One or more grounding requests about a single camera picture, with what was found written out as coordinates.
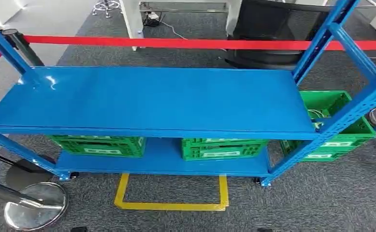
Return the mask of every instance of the blue upright post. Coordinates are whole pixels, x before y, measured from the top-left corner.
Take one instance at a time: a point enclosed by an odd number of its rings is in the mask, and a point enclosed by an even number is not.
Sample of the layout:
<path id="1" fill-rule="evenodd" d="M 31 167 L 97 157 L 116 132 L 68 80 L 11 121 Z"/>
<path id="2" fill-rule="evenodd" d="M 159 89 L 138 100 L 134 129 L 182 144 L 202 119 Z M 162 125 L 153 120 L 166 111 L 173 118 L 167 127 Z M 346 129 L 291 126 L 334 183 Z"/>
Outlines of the blue upright post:
<path id="1" fill-rule="evenodd" d="M 20 155 L 26 160 L 36 164 L 37 166 L 49 171 L 56 176 L 60 177 L 60 180 L 68 180 L 70 178 L 69 172 L 57 172 L 55 171 L 55 164 L 50 163 L 46 159 L 43 159 L 33 151 L 27 149 L 26 147 L 16 143 L 15 141 L 7 138 L 6 136 L 0 134 L 0 146 Z"/>
<path id="2" fill-rule="evenodd" d="M 20 72 L 31 70 L 31 67 L 24 61 L 24 59 L 13 49 L 13 47 L 0 34 L 0 53 Z"/>
<path id="3" fill-rule="evenodd" d="M 352 101 L 339 110 L 320 129 L 320 136 L 312 141 L 305 141 L 291 154 L 286 156 L 277 164 L 270 173 L 272 176 L 261 180 L 263 186 L 268 186 L 270 181 L 280 176 L 295 163 L 306 157 L 308 154 L 319 148 L 327 140 L 337 135 L 349 125 L 357 121 L 364 114 L 376 106 L 376 77 L 363 90 L 358 93 Z"/>
<path id="4" fill-rule="evenodd" d="M 327 44 L 332 40 L 333 36 L 329 27 L 337 24 L 339 29 L 341 29 L 341 25 L 359 2 L 360 0 L 339 0 L 337 2 L 294 71 L 294 79 L 297 84 L 303 80 L 312 65 L 323 53 Z M 360 50 L 353 40 L 349 40 L 349 37 L 343 38 L 338 36 L 338 39 L 343 40 L 342 44 L 347 46 L 348 49 L 356 51 L 357 49 Z M 360 53 L 351 53 L 349 55 L 352 55 L 356 60 L 361 59 Z M 361 62 L 357 64 L 361 70 L 371 73 L 371 76 L 374 77 L 371 78 L 372 80 L 370 84 L 357 94 L 350 103 L 339 110 L 339 112 L 337 112 L 332 118 L 327 120 L 324 126 L 320 129 L 320 136 L 317 139 L 303 142 L 298 148 L 273 167 L 270 170 L 272 176 L 261 179 L 262 186 L 270 186 L 272 180 L 280 176 L 287 169 L 298 163 L 301 159 L 316 150 L 327 140 L 343 131 L 350 124 L 354 123 L 376 106 L 376 71 L 372 69 L 375 65 L 369 59 L 361 59 Z"/>
<path id="5" fill-rule="evenodd" d="M 301 60 L 298 62 L 295 70 L 293 71 L 293 78 L 297 85 L 299 85 L 313 64 L 319 59 L 323 51 L 333 39 L 332 34 L 328 30 L 331 23 L 343 25 L 349 15 L 353 12 L 354 8 L 359 4 L 360 0 L 338 0 L 329 16 L 326 18 L 323 25 L 317 31 L 312 43 L 304 52 Z"/>

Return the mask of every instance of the blue shelf board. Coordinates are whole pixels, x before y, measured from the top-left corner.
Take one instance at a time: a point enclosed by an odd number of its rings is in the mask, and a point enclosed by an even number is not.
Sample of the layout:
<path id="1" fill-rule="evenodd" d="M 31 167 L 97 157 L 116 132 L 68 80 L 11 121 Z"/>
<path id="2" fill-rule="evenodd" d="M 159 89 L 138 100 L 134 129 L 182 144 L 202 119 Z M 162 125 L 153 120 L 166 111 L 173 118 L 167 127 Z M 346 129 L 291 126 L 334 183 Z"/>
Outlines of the blue shelf board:
<path id="1" fill-rule="evenodd" d="M 0 133 L 318 136 L 290 71 L 154 67 L 35 67 L 0 102 Z"/>
<path id="2" fill-rule="evenodd" d="M 57 161 L 56 169 L 92 173 L 270 176 L 266 148 L 253 158 L 201 161 L 183 160 L 181 149 L 180 139 L 148 138 L 142 158 L 81 155 L 63 151 Z"/>

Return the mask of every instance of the silver post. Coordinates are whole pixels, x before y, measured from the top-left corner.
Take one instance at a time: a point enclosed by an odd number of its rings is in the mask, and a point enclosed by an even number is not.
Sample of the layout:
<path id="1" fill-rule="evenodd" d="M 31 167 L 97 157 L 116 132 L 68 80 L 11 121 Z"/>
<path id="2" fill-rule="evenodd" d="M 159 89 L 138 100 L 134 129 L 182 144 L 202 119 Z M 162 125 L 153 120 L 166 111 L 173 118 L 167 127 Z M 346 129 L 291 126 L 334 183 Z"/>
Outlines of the silver post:
<path id="1" fill-rule="evenodd" d="M 12 202 L 30 209 L 61 209 L 61 205 L 48 205 L 43 202 L 22 194 L 16 190 L 0 185 L 0 200 Z"/>
<path id="2" fill-rule="evenodd" d="M 19 33 L 16 29 L 2 30 L 1 33 L 13 47 L 17 48 L 18 52 L 24 56 L 32 66 L 44 66 L 42 60 L 40 60 L 29 46 L 29 43 L 24 39 L 23 34 Z"/>

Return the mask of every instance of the green plastic crate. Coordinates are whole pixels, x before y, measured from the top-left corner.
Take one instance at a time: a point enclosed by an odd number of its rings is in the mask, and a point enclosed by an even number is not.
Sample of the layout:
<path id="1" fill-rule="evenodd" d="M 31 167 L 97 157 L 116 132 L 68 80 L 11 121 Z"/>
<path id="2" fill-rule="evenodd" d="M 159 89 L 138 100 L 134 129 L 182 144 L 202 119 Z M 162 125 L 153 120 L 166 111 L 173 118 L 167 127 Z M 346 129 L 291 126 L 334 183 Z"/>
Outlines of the green plastic crate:
<path id="1" fill-rule="evenodd" d="M 199 147 L 199 146 L 224 146 L 224 145 L 252 145 L 266 144 L 266 139 L 203 139 L 189 138 L 182 139 L 182 146 Z"/>
<path id="2" fill-rule="evenodd" d="M 52 136 L 51 139 L 64 150 L 74 154 L 135 158 L 143 156 L 146 143 L 146 138 L 144 137 L 125 137 L 123 140 L 104 140 L 102 138 L 81 139 L 80 136 L 76 136 L 75 138 L 56 139 Z"/>
<path id="3" fill-rule="evenodd" d="M 289 154 L 298 146 L 298 144 L 296 143 L 288 143 L 289 141 L 291 140 L 283 140 L 280 143 L 282 150 L 284 151 L 286 155 Z M 315 151 L 307 155 L 301 161 L 302 162 L 306 162 L 306 161 L 330 162 L 330 161 L 334 161 L 338 159 L 340 156 L 344 155 L 345 153 L 346 152 L 340 152 L 340 151 Z"/>
<path id="4" fill-rule="evenodd" d="M 257 156 L 266 146 L 263 144 L 252 145 L 222 145 L 222 146 L 182 146 L 182 158 L 184 160 L 213 160 L 248 158 Z"/>
<path id="5" fill-rule="evenodd" d="M 349 101 L 350 95 L 346 91 L 300 91 L 301 97 L 304 101 L 307 110 L 317 110 L 325 117 L 333 116 L 337 111 L 343 108 Z M 311 118 L 320 118 L 318 114 L 308 112 Z M 335 153 L 338 156 L 343 155 L 351 150 L 356 149 L 363 143 L 376 137 L 376 132 L 369 122 L 361 117 L 355 123 L 347 127 L 344 131 L 331 138 L 321 147 L 315 150 L 312 154 L 320 153 Z M 281 142 L 282 149 L 284 149 L 284 142 Z M 291 152 L 303 141 L 288 140 L 288 149 L 284 149 L 285 154 Z"/>

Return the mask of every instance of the yellow tape marking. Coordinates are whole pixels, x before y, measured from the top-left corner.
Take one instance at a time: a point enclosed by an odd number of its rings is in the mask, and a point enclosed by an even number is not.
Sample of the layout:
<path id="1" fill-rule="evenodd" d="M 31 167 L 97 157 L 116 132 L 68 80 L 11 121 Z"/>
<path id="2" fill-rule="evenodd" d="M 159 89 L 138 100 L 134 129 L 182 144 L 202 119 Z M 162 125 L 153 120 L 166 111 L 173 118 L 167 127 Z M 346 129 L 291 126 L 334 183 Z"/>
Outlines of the yellow tape marking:
<path id="1" fill-rule="evenodd" d="M 228 181 L 225 175 L 219 176 L 219 204 L 185 204 L 185 203 L 143 203 L 123 202 L 130 174 L 123 173 L 118 184 L 114 204 L 122 209 L 138 210 L 181 210 L 181 211 L 225 211 L 229 206 Z"/>

